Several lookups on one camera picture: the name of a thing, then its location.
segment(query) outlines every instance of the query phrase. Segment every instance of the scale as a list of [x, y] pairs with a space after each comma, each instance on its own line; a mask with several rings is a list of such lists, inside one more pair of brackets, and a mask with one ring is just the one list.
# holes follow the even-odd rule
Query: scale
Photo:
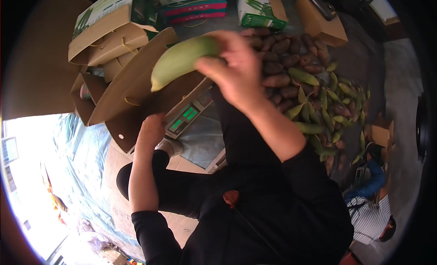
[[172, 139], [177, 139], [181, 133], [212, 103], [212, 96], [207, 90], [197, 99], [185, 106], [177, 117], [165, 126], [165, 133]]

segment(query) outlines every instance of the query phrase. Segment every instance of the striped shirt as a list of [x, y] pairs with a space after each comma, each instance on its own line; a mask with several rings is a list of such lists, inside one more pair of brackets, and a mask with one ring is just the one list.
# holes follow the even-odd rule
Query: striped shirt
[[363, 244], [370, 244], [379, 239], [390, 219], [389, 196], [386, 195], [378, 204], [363, 197], [353, 198], [347, 206], [366, 202], [362, 207], [349, 210], [354, 227], [353, 239]]

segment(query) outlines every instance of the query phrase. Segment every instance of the black pants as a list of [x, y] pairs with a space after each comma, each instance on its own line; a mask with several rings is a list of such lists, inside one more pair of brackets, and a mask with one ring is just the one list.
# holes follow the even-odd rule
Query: black pants
[[[216, 84], [211, 95], [220, 118], [228, 166], [220, 171], [234, 168], [278, 168], [280, 160], [265, 143], [249, 119], [230, 105]], [[202, 181], [211, 175], [196, 174], [166, 169], [170, 159], [166, 152], [155, 150], [152, 171], [159, 197], [159, 210], [198, 218], [198, 209], [207, 190], [199, 190]], [[128, 198], [129, 177], [132, 163], [125, 165], [117, 175], [117, 187]]]

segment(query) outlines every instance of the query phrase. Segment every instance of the person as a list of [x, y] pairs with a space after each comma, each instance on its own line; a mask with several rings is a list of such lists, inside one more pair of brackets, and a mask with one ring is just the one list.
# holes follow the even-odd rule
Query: person
[[[117, 176], [146, 263], [338, 264], [353, 237], [338, 185], [265, 97], [260, 60], [244, 38], [210, 35], [226, 62], [205, 57], [195, 67], [215, 82], [228, 165], [212, 175], [167, 170], [181, 147], [162, 141], [164, 114], [146, 118], [133, 163]], [[158, 210], [199, 220], [183, 249]]]
[[[347, 192], [344, 201], [349, 207], [354, 227], [353, 239], [363, 244], [374, 240], [385, 242], [393, 237], [396, 221], [391, 215], [384, 170], [367, 153], [367, 167], [371, 177], [362, 186]], [[378, 204], [368, 198], [379, 191]]]

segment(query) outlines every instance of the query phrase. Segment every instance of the shoe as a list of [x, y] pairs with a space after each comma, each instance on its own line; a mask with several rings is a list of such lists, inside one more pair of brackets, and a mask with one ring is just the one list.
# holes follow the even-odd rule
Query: shoe
[[166, 138], [163, 138], [163, 140], [160, 143], [158, 143], [158, 145], [155, 147], [155, 149], [160, 149], [160, 146], [162, 145], [163, 142], [169, 143], [171, 145], [171, 147], [173, 148], [173, 155], [171, 157], [179, 156], [180, 154], [182, 154], [183, 146], [175, 140], [170, 140], [170, 139], [166, 139]]

